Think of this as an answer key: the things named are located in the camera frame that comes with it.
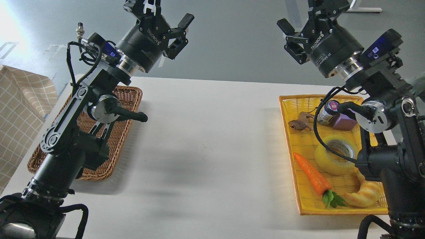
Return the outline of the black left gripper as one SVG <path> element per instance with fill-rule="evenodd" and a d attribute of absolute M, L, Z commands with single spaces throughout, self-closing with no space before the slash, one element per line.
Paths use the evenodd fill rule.
<path fill-rule="evenodd" d="M 135 25 L 117 44 L 117 48 L 148 73 L 163 56 L 175 59 L 188 44 L 187 28 L 194 15 L 186 13 L 176 28 L 161 15 L 160 0 L 126 0 L 124 10 L 136 18 Z"/>

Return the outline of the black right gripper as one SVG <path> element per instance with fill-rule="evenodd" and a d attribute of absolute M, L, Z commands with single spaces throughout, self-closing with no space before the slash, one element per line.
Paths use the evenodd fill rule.
<path fill-rule="evenodd" d="M 308 0 L 308 20 L 302 29 L 305 38 L 287 19 L 277 21 L 277 26 L 285 34 L 284 49 L 298 64 L 310 60 L 323 77 L 331 77 L 338 65 L 364 50 L 357 39 L 337 22 L 350 6 L 347 0 Z"/>

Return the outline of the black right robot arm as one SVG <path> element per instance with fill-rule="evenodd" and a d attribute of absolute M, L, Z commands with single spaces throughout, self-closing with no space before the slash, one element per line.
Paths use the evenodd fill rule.
<path fill-rule="evenodd" d="M 277 25 L 286 36 L 285 50 L 299 64 L 311 61 L 325 77 L 340 75 L 345 86 L 328 92 L 318 108 L 339 91 L 364 90 L 361 105 L 343 103 L 346 113 L 360 125 L 362 148 L 355 166 L 368 181 L 381 182 L 390 224 L 366 216 L 358 238 L 365 239 L 374 222 L 387 231 L 381 238 L 424 238 L 424 116 L 416 107 L 412 86 L 396 70 L 401 35 L 384 32 L 370 47 L 362 45 L 337 22 L 355 4 L 346 0 L 309 0 L 308 19 L 297 32 L 287 19 Z"/>

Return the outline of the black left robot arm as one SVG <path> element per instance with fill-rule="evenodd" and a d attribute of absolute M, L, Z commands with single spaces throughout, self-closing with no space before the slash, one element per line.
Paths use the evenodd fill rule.
<path fill-rule="evenodd" d="M 187 28 L 194 15 L 185 14 L 171 28 L 161 14 L 159 0 L 127 0 L 126 12 L 136 23 L 118 44 L 93 33 L 67 45 L 66 61 L 72 93 L 64 109 L 44 133 L 40 147 L 46 156 L 22 193 L 1 198 L 2 239 L 55 239 L 66 213 L 81 210 L 76 239 L 84 235 L 88 208 L 63 206 L 74 180 L 84 169 L 96 170 L 109 156 L 108 139 L 117 121 L 146 122 L 147 115 L 123 108 L 113 90 L 128 86 L 135 71 L 148 73 L 160 56 L 175 59 L 188 44 Z"/>

